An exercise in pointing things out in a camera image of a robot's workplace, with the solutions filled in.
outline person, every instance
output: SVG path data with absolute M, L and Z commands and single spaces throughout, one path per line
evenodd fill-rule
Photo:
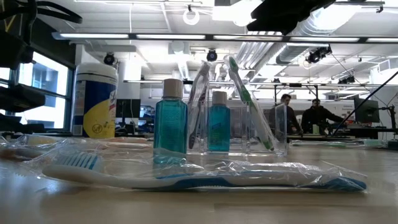
M 293 126 L 296 128 L 296 132 L 302 133 L 302 128 L 296 119 L 294 110 L 289 106 L 292 97 L 289 94 L 283 94 L 280 98 L 280 103 L 275 105 L 269 113 L 269 126 L 271 129 L 275 129 L 275 108 L 280 104 L 284 103 L 286 105 L 286 117 L 287 117 L 287 134 L 294 134 Z
M 330 119 L 334 122 L 342 122 L 344 119 L 328 111 L 326 108 L 320 105 L 319 99 L 312 100 L 312 106 L 303 113 L 301 120 L 301 127 L 305 133 L 312 133 L 312 125 L 316 124 L 320 126 L 321 134 L 324 134 L 324 125 L 326 119 Z

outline yellow label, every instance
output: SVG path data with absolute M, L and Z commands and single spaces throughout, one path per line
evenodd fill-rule
M 111 103 L 111 100 L 104 100 L 84 115 L 83 128 L 90 138 L 113 138 L 115 116 L 115 104 Z

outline dark jacket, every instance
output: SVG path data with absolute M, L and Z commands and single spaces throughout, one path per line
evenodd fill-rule
M 296 128 L 297 131 L 301 131 L 301 127 L 300 127 L 299 122 L 296 119 L 294 110 L 289 106 L 286 106 L 286 117 L 287 117 L 287 130 L 286 131 L 288 134 L 294 133 L 293 129 L 292 129 L 292 125 Z M 268 122 L 269 122 L 270 128 L 274 131 L 275 130 L 275 106 L 269 112 Z
M 325 123 L 326 119 L 330 119 L 335 122 L 342 122 L 344 120 L 343 118 L 334 115 L 323 106 L 319 106 L 318 108 L 311 106 L 310 109 L 304 111 L 303 117 L 301 119 L 301 127 L 305 132 L 308 132 L 312 130 L 313 124 L 320 125 Z

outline blue toothbrush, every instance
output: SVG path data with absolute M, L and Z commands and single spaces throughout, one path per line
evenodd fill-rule
M 127 189 L 181 190 L 194 187 L 296 187 L 305 189 L 357 192 L 366 189 L 362 181 L 325 174 L 301 174 L 289 170 L 262 170 L 218 175 L 178 174 L 158 178 L 124 178 L 103 174 L 103 159 L 93 153 L 81 152 L 61 156 L 54 164 L 44 167 L 48 177 L 85 184 L 108 185 Z

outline blue mouthwash bottle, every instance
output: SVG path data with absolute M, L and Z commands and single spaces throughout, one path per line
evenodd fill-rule
M 156 104 L 154 149 L 187 153 L 188 106 L 182 101 L 182 90 L 181 80 L 169 78 L 163 82 L 163 98 Z M 168 156 L 154 157 L 157 164 L 170 160 Z
M 214 91 L 213 103 L 209 109 L 208 148 L 209 151 L 229 152 L 231 112 L 226 107 L 226 92 Z

